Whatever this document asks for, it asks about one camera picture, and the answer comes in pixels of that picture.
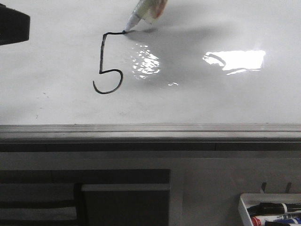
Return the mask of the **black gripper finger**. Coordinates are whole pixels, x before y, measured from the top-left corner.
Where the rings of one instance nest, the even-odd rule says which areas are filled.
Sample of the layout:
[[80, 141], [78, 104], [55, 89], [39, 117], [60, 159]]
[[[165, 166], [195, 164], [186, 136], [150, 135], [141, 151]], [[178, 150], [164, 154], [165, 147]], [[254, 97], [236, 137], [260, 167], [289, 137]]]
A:
[[0, 45], [28, 41], [31, 17], [23, 12], [0, 5]]

